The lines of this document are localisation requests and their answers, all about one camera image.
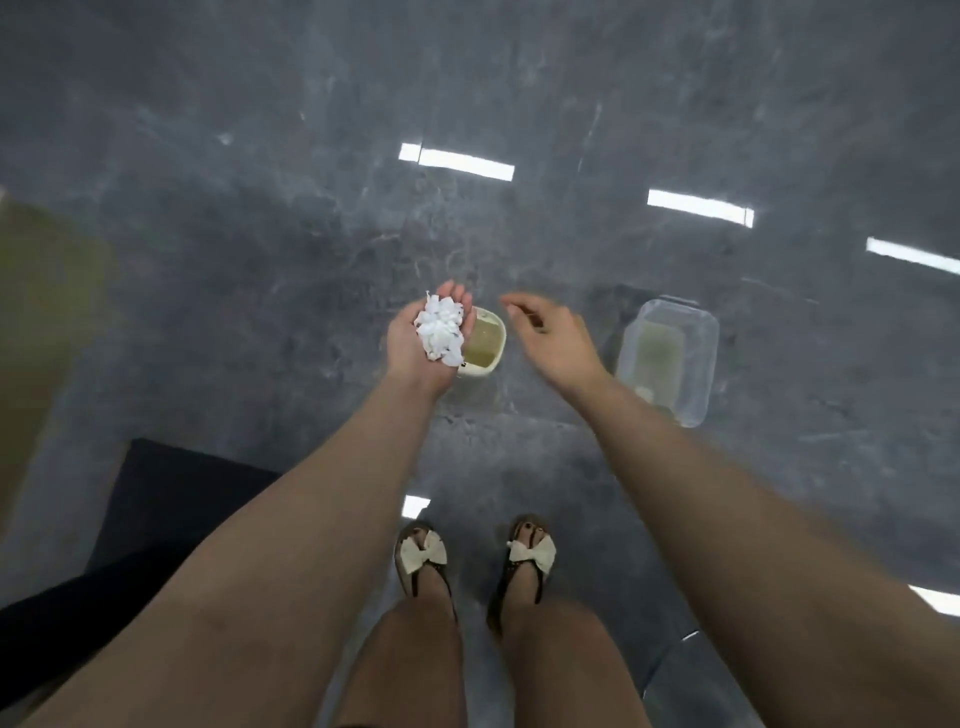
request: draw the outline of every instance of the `finger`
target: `finger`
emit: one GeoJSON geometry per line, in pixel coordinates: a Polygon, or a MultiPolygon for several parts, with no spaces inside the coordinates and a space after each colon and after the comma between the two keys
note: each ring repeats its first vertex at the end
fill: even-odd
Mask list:
{"type": "Polygon", "coordinates": [[[414,319],[417,318],[417,314],[423,311],[424,306],[426,306],[426,299],[411,301],[400,309],[394,320],[402,321],[407,324],[413,324],[414,319]]]}
{"type": "Polygon", "coordinates": [[[515,305],[528,313],[536,313],[544,321],[550,312],[557,308],[557,304],[550,301],[550,299],[537,296],[533,293],[524,293],[523,291],[505,293],[500,297],[500,301],[504,305],[515,305]]]}
{"type": "Polygon", "coordinates": [[[523,348],[527,349],[533,343],[532,337],[538,336],[530,319],[523,312],[523,309],[514,303],[507,304],[507,314],[510,316],[510,322],[514,325],[516,335],[520,337],[523,348]]]}
{"type": "Polygon", "coordinates": [[[460,326],[460,332],[464,335],[464,343],[470,340],[470,335],[473,333],[473,325],[476,323],[477,323],[477,312],[475,309],[471,309],[470,313],[468,313],[467,316],[464,317],[464,322],[460,326]]]}

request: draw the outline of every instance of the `reflective floor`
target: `reflective floor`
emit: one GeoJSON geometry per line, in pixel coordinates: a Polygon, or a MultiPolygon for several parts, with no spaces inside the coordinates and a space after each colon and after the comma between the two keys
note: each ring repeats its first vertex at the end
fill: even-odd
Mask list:
{"type": "MultiPolygon", "coordinates": [[[[392,312],[448,277],[494,309],[563,298],[595,335],[624,297],[697,302],[721,331],[700,433],[960,593],[958,26],[937,0],[5,3],[0,184],[118,265],[0,594],[83,568],[132,437],[292,466],[375,381],[392,312]]],[[[637,681],[695,626],[510,341],[485,386],[444,402],[410,486],[457,563],[475,726],[509,720],[482,613],[519,512],[555,524],[557,590],[637,681]]]]}

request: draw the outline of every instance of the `sandal strap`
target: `sandal strap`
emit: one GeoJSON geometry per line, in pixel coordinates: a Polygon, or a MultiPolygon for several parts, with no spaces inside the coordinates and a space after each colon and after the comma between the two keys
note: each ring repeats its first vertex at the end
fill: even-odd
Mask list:
{"type": "Polygon", "coordinates": [[[540,543],[530,548],[522,541],[514,539],[507,542],[507,548],[510,550],[507,558],[512,564],[520,564],[524,561],[532,561],[538,570],[546,576],[553,569],[553,562],[557,559],[557,547],[549,534],[545,535],[540,543]]]}
{"type": "Polygon", "coordinates": [[[413,536],[407,536],[400,544],[400,563],[408,576],[421,570],[424,564],[446,566],[444,540],[436,531],[428,531],[420,548],[413,536]]]}

